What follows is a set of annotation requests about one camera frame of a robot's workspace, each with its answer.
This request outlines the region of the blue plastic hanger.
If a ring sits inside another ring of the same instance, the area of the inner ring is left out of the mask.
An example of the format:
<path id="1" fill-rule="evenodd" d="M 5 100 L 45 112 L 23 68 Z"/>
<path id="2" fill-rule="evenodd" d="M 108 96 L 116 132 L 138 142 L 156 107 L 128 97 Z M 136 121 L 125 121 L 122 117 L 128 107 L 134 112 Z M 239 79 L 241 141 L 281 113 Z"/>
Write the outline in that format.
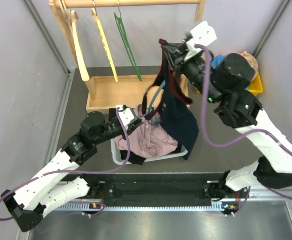
<path id="1" fill-rule="evenodd" d="M 154 103 L 160 93 L 165 90 L 165 86 L 166 81 L 163 80 L 161 82 L 153 82 L 146 88 L 146 92 L 144 93 L 141 103 L 141 114 L 138 115 L 138 118 L 142 120 L 144 125 L 159 126 L 161 124 L 162 117 L 160 115 L 160 110 L 163 105 L 162 97 L 156 107 L 154 107 Z M 156 90 L 150 102 L 148 102 L 148 93 L 155 87 Z"/>

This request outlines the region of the pink tank top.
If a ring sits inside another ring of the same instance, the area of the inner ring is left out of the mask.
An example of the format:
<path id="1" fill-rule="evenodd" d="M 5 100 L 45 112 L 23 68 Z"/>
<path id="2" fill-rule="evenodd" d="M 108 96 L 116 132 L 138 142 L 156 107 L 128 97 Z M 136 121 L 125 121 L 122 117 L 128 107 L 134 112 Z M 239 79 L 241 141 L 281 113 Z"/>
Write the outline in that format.
<path id="1" fill-rule="evenodd" d="M 135 155 L 144 159 L 154 159 L 166 156 L 178 148 L 178 142 L 174 140 L 160 126 L 160 115 L 156 113 L 150 120 L 142 118 L 139 126 L 128 138 L 130 144 L 122 137 L 114 139 L 120 151 L 127 151 L 128 147 Z"/>

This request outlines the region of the black tank top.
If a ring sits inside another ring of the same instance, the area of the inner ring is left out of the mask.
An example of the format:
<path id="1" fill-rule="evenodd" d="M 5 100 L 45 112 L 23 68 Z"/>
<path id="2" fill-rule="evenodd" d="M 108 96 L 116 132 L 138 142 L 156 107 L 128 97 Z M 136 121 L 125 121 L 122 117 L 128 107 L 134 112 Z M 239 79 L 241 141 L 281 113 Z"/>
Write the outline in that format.
<path id="1" fill-rule="evenodd" d="M 177 153 L 179 153 L 180 150 L 181 150 L 181 146 L 182 145 L 180 143 L 178 143 L 178 148 L 174 152 L 172 152 L 170 154 L 177 154 Z M 135 155 L 134 153 L 132 153 L 130 151 L 130 156 L 129 156 L 129 159 L 128 159 L 128 163 L 129 164 L 143 165 L 145 160 L 146 160 L 145 158 L 142 158 L 140 156 L 137 156 L 137 155 Z"/>

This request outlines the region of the navy maroon-trimmed jersey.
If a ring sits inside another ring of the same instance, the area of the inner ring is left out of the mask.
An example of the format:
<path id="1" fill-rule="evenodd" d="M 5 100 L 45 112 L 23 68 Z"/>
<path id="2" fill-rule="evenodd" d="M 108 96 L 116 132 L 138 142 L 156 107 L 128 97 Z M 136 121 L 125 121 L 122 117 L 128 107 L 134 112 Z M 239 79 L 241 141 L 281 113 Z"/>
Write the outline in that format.
<path id="1" fill-rule="evenodd" d="M 167 41 L 160 39 L 160 46 Z M 183 156 L 187 161 L 199 135 L 197 120 L 188 109 L 192 104 L 191 98 L 184 95 L 180 87 L 181 75 L 171 70 L 165 55 L 162 52 L 160 71 L 153 82 L 166 81 L 165 90 L 162 94 L 163 105 L 160 110 L 162 117 L 160 126 L 174 140 L 180 143 L 188 153 Z"/>

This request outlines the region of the green plastic hanger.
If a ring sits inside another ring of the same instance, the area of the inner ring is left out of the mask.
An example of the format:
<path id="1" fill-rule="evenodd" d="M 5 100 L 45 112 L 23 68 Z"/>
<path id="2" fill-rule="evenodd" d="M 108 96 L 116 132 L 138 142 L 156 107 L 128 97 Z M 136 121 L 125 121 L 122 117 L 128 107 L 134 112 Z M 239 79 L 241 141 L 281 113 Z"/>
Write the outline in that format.
<path id="1" fill-rule="evenodd" d="M 135 61 L 135 58 L 134 58 L 133 52 L 131 50 L 127 34 L 126 34 L 126 30 L 124 27 L 124 22 L 123 22 L 121 10 L 120 10 L 120 0 L 117 0 L 116 2 L 117 2 L 117 8 L 118 8 L 118 12 L 119 12 L 119 15 L 114 13 L 114 18 L 115 18 L 115 22 L 117 25 L 117 29 L 119 31 L 120 37 L 122 39 L 124 48 L 126 50 L 126 53 L 127 53 L 128 58 L 129 58 L 129 61 L 131 63 L 131 66 L 133 67 L 135 75 L 137 76 L 138 80 L 140 82 L 142 82 L 141 73 L 140 73 L 139 67 Z"/>

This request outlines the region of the yellow metal-hook hanger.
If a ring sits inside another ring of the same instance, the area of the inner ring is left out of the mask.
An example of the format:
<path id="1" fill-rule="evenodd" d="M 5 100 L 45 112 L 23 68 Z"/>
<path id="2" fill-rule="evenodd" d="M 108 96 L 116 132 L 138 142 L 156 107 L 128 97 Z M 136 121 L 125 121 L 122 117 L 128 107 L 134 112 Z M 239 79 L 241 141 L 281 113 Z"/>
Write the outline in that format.
<path id="1" fill-rule="evenodd" d="M 94 19 L 94 21 L 96 23 L 96 26 L 97 26 L 97 29 L 99 31 L 101 42 L 103 44 L 103 48 L 104 48 L 106 56 L 108 58 L 108 61 L 109 61 L 109 64 L 110 64 L 110 67 L 111 67 L 111 70 L 112 70 L 112 73 L 113 73 L 114 80 L 117 83 L 118 82 L 118 75 L 117 75 L 115 64 L 114 64 L 114 61 L 113 61 L 113 58 L 112 58 L 112 55 L 111 55 L 111 51 L 110 51 L 110 48 L 109 48 L 109 45 L 108 45 L 108 42 L 107 42 L 107 38 L 106 38 L 106 35 L 104 33 L 100 18 L 99 18 L 98 14 L 97 14 L 97 11 L 96 11 L 95 0 L 92 0 L 92 2 L 93 2 L 93 8 L 91 9 L 91 11 L 92 11 L 93 19 Z"/>

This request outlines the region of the beige wooden hanger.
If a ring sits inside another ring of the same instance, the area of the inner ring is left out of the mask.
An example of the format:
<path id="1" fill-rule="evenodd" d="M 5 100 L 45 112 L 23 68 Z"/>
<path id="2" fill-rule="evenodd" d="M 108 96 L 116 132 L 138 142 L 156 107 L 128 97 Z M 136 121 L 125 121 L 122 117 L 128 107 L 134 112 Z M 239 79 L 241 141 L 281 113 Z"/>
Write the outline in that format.
<path id="1" fill-rule="evenodd" d="M 82 53 L 82 49 L 81 49 L 81 45 L 79 41 L 79 36 L 78 36 L 78 30 L 77 30 L 77 21 L 79 19 L 78 15 L 76 11 L 68 10 L 66 8 L 65 1 L 62 0 L 60 4 L 61 4 L 61 9 L 64 15 L 66 16 L 66 19 L 68 20 L 68 25 L 72 34 L 72 39 L 74 42 L 74 51 L 76 55 L 76 62 L 77 62 L 77 66 L 81 75 L 81 79 L 83 82 L 87 84 L 90 81 L 90 76 L 84 62 L 84 57 L 83 57 L 83 53 Z"/>

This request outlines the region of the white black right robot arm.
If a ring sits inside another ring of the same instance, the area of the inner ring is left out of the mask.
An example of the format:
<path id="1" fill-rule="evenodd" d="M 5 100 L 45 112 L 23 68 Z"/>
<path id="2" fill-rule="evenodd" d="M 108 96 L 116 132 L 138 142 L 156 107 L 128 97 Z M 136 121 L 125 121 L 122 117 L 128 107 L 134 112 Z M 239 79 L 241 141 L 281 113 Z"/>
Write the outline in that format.
<path id="1" fill-rule="evenodd" d="M 184 75 L 202 94 L 203 113 L 207 104 L 218 104 L 215 114 L 221 122 L 248 139 L 262 154 L 253 164 L 226 171 L 208 188 L 211 198 L 230 198 L 251 186 L 263 186 L 277 193 L 292 187 L 292 144 L 275 127 L 259 100 L 248 91 L 254 70 L 240 54 L 231 53 L 216 67 L 210 65 L 211 54 L 196 44 L 168 43 L 160 46 L 176 76 Z"/>

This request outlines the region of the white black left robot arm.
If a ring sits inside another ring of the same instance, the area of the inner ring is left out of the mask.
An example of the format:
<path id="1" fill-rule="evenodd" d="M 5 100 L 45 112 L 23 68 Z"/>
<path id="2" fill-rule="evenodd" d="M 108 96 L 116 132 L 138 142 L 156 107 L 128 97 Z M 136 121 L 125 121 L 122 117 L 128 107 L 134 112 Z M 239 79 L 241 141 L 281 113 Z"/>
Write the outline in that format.
<path id="1" fill-rule="evenodd" d="M 55 157 L 28 183 L 17 190 L 6 190 L 3 202 L 19 229 L 26 233 L 52 211 L 75 199 L 94 198 L 99 182 L 92 173 L 78 168 L 97 154 L 97 146 L 116 137 L 127 138 L 143 124 L 131 108 L 117 108 L 110 122 L 98 111 L 89 113 L 80 130 L 57 152 Z"/>

